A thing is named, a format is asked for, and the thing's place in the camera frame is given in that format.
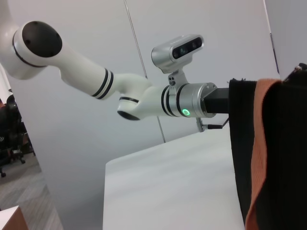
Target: black end cap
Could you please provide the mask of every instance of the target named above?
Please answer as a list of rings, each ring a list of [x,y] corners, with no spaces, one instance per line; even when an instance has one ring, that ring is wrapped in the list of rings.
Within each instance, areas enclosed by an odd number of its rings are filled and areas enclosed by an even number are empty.
[[[139,121],[139,120],[140,120],[140,119],[137,118],[136,116],[133,116],[133,115],[131,115],[131,114],[128,114],[128,113],[126,113],[126,112],[124,112],[124,111],[117,111],[117,113],[118,113],[119,115],[121,115],[123,118],[125,118],[125,119],[127,119],[127,120],[130,120],[130,121]]]
[[[23,41],[34,54],[50,58],[62,49],[60,35],[48,24],[43,22],[29,22],[23,28]]]

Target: white robotic arm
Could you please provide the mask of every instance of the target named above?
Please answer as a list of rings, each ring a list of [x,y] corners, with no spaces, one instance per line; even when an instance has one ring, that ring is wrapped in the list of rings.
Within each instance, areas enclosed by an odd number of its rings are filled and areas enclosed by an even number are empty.
[[[72,50],[48,24],[29,22],[18,27],[7,0],[0,0],[0,63],[14,78],[30,79],[46,66],[60,69],[68,85],[96,98],[120,93],[118,113],[129,120],[147,116],[213,117],[201,100],[215,90],[212,83],[188,84],[182,67],[202,49],[200,35],[181,36],[155,47],[154,64],[169,75],[169,85],[154,87],[135,74],[114,74]]]

